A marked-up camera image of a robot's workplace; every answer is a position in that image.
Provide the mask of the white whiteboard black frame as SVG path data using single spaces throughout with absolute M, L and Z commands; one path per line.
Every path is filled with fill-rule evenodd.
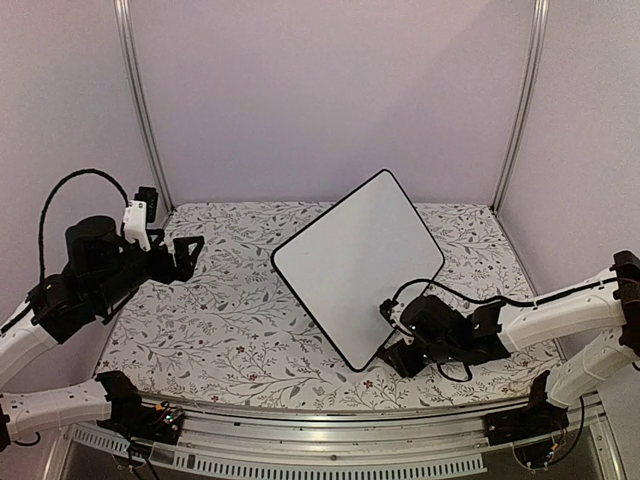
M 395 175 L 383 169 L 279 245 L 271 263 L 345 364 L 362 372 L 394 333 L 380 305 L 418 296 L 418 285 L 397 290 L 434 279 L 445 255 Z

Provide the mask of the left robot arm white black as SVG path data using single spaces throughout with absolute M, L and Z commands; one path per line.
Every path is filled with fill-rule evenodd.
M 84 326 L 109 323 L 147 281 L 169 285 L 194 274 L 204 247 L 201 236 L 180 237 L 171 247 L 162 230 L 149 249 L 128 242 L 115 221 L 91 216 L 65 232 L 68 262 L 40 281 L 1 327 L 1 382 L 7 384 L 29 363 L 65 343 Z M 56 427 L 94 421 L 133 437 L 175 444 L 181 424 L 168 408 L 143 404 L 121 371 L 108 371 L 80 384 L 31 394 L 1 395 L 1 445 Z

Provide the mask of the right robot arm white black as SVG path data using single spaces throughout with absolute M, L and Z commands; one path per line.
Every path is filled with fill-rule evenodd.
M 566 409 L 639 360 L 639 258 L 628 250 L 595 277 L 547 296 L 517 301 L 502 295 L 475 301 L 468 315 L 435 295 L 412 300 L 391 323 L 403 338 L 378 355 L 402 377 L 429 364 L 466 368 L 502 360 L 530 346 L 582 331 L 598 336 L 563 365 L 543 372 L 517 427 L 537 436 Z

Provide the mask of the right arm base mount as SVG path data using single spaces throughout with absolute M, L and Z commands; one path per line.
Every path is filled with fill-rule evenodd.
M 525 406 L 483 417 L 483 432 L 490 446 L 510 444 L 516 461 L 529 470 L 548 467 L 560 448 L 554 432 L 563 437 L 569 426 L 568 409 L 546 400 L 530 400 Z

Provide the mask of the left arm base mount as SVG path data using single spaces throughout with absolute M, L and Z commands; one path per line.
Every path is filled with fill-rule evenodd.
M 128 404 L 107 420 L 96 424 L 126 440 L 143 439 L 177 445 L 185 420 L 184 409 L 163 401 L 154 406 Z

